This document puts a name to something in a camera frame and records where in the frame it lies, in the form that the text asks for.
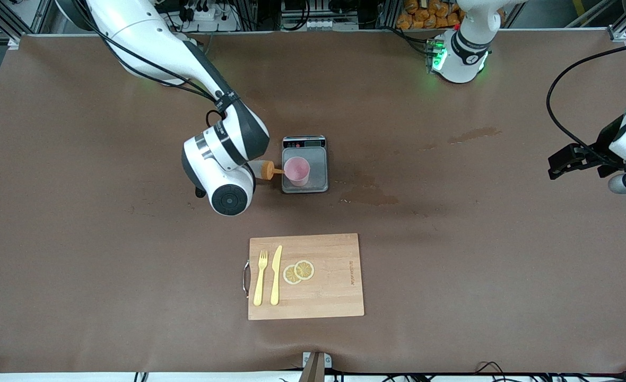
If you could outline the pink plastic cup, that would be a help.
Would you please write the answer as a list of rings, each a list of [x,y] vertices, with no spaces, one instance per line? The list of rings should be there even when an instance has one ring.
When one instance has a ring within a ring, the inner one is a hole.
[[[310,178],[310,163],[303,157],[291,157],[283,165],[284,177],[296,187],[303,187]]]

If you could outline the sauce bottle with orange cap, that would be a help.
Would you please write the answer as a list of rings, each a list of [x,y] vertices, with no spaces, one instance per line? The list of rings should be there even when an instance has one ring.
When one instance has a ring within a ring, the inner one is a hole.
[[[285,171],[278,169],[272,161],[260,162],[260,178],[262,180],[272,180],[275,176],[283,176]]]

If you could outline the long narrow liquid spill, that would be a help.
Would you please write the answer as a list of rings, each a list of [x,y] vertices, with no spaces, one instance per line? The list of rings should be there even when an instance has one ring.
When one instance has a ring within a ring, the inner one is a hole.
[[[459,136],[449,138],[449,140],[447,140],[447,143],[451,145],[461,144],[466,141],[477,140],[478,138],[493,137],[499,135],[500,133],[500,130],[493,127],[476,128]]]

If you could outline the orange snack bags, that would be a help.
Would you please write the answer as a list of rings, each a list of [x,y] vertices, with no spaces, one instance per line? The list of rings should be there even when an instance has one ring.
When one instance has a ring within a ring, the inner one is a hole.
[[[455,27],[466,12],[455,0],[401,0],[395,28],[443,29]]]

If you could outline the small digital kitchen scale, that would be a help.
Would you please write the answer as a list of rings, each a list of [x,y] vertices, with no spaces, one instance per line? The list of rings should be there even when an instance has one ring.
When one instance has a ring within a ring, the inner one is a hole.
[[[299,135],[282,140],[282,166],[291,157],[303,157],[310,163],[310,178],[303,187],[293,186],[282,176],[285,194],[324,193],[328,190],[327,139],[322,135]]]

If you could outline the wooden cutting board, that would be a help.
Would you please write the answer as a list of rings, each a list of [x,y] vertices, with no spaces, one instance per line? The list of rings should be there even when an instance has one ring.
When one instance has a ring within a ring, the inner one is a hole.
[[[270,304],[273,283],[272,259],[282,245],[280,301]],[[356,233],[252,238],[249,242],[248,319],[310,319],[364,315],[361,251]],[[258,259],[268,251],[264,273],[264,300],[253,305]],[[299,280],[294,265],[306,259],[315,266],[310,280]]]

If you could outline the white socket row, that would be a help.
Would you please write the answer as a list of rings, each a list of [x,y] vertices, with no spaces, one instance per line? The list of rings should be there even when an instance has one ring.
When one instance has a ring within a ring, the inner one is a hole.
[[[310,19],[303,28],[306,31],[356,31],[359,25],[356,19]]]

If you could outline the yellow plastic knife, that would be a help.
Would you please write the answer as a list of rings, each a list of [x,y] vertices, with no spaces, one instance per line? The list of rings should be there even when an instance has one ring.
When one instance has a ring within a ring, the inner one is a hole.
[[[279,245],[272,259],[271,267],[273,271],[273,283],[270,293],[270,305],[277,306],[280,301],[280,280],[281,280],[281,255],[282,245]]]

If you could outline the yellow plastic fork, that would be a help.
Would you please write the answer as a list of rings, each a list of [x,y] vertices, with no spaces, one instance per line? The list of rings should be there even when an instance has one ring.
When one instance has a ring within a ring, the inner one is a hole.
[[[259,273],[257,274],[255,293],[253,297],[253,305],[255,306],[261,306],[264,300],[264,273],[267,265],[268,251],[262,250],[259,253],[259,259],[257,263]]]

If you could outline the white power strip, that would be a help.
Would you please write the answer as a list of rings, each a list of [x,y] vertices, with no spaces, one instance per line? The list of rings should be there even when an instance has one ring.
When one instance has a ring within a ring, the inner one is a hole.
[[[180,5],[184,32],[242,31],[237,9],[228,0],[182,0]]]

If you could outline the metal table edge bracket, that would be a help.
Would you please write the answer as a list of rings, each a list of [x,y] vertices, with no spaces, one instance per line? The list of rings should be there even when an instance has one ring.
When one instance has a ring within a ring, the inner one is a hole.
[[[326,371],[332,368],[332,356],[324,352],[304,352],[299,382],[325,382]]]

